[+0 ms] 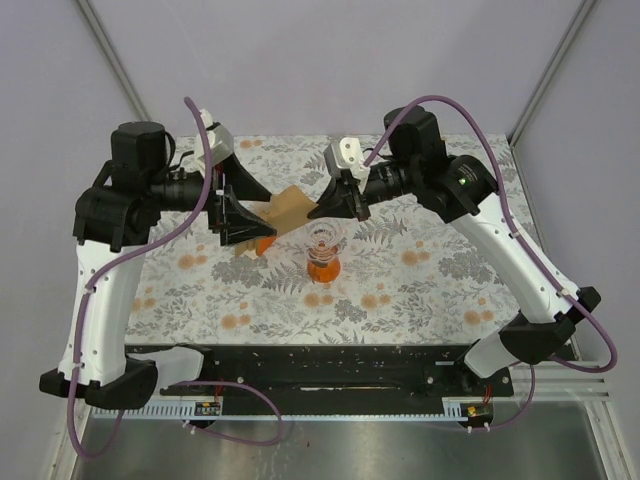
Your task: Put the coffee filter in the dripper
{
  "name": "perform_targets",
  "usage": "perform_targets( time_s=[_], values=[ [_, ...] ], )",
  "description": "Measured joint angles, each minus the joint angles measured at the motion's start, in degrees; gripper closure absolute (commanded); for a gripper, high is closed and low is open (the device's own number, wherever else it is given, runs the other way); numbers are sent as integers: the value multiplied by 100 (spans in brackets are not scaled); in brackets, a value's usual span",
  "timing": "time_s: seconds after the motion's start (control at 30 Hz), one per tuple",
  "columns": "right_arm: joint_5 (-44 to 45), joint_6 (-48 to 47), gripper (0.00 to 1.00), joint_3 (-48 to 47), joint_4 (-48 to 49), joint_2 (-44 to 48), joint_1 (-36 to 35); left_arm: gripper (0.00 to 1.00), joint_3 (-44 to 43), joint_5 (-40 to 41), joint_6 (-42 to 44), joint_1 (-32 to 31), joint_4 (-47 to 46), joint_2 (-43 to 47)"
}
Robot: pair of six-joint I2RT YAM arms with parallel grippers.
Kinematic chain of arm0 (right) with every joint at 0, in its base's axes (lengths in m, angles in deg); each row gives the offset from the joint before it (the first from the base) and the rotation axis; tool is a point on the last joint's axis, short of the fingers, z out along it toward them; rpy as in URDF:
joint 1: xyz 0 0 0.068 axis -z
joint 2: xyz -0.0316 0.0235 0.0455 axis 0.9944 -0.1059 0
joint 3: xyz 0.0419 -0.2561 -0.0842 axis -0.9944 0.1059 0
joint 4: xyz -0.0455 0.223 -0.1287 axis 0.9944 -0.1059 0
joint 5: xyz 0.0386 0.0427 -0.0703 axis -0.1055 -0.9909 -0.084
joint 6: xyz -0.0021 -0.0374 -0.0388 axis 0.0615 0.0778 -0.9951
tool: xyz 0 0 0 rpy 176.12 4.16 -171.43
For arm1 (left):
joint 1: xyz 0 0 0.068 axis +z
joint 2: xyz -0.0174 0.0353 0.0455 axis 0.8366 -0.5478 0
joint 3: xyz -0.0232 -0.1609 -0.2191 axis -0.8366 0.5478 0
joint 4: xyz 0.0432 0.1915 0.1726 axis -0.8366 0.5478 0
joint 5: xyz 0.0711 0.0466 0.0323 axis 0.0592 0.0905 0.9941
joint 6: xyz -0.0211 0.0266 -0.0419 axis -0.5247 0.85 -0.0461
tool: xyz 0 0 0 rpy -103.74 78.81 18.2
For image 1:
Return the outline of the clear glass dripper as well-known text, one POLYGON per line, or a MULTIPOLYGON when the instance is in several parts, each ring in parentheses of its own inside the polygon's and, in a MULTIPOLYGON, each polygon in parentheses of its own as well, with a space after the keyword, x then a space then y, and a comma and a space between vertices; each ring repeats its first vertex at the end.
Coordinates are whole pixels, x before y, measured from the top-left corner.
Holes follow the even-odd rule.
POLYGON ((345 243, 346 231, 336 219, 319 219, 304 227, 304 245, 310 249, 340 250, 345 243))

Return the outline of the orange coffee filter box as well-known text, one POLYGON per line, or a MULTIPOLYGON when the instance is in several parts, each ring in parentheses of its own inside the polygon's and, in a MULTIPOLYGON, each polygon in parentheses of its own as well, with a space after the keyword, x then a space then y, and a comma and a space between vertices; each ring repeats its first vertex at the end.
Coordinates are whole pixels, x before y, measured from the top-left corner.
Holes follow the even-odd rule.
POLYGON ((243 242, 235 248, 235 256, 242 255, 251 259, 262 256, 266 250, 277 240, 277 236, 261 237, 243 242))

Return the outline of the brown paper coffee filter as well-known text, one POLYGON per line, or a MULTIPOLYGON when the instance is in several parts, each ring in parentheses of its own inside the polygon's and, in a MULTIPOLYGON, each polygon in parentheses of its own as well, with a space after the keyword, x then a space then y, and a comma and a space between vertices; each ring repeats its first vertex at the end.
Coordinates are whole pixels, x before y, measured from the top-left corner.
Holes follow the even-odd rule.
POLYGON ((291 185, 271 197, 268 203, 257 203, 253 211, 275 232, 270 237, 283 236, 309 222, 308 214, 317 207, 298 186, 291 185))

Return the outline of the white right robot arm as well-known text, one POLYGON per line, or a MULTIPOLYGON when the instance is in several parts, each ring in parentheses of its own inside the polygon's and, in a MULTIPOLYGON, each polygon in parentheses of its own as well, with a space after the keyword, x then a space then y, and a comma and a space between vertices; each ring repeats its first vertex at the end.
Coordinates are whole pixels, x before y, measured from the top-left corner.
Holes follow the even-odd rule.
POLYGON ((496 175, 477 158, 447 151, 435 115, 421 106, 384 118, 390 155, 368 166, 355 137, 324 151, 330 182, 309 218, 364 221, 371 206, 412 195, 462 234, 496 271, 519 310, 500 330, 473 343, 455 371, 457 388, 480 394, 497 371, 551 358, 600 303, 593 287, 564 276, 532 242, 500 195, 496 175))

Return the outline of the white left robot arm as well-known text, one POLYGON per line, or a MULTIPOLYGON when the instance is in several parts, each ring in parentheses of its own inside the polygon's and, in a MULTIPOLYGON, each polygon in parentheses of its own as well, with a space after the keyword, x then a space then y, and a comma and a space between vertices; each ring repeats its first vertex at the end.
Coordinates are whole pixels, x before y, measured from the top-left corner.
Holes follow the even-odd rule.
POLYGON ((111 158, 77 200, 73 235, 78 277, 72 330, 59 365, 42 374, 41 392, 82 399, 105 410, 134 410, 182 382, 205 395, 217 382, 205 352, 174 346, 148 355, 125 352, 125 331, 150 233, 164 212, 206 212, 209 230, 232 246, 276 230, 244 207, 270 192, 239 162, 231 133, 205 123, 212 163, 188 172, 171 162, 175 142, 156 122, 128 122, 112 132, 111 158))

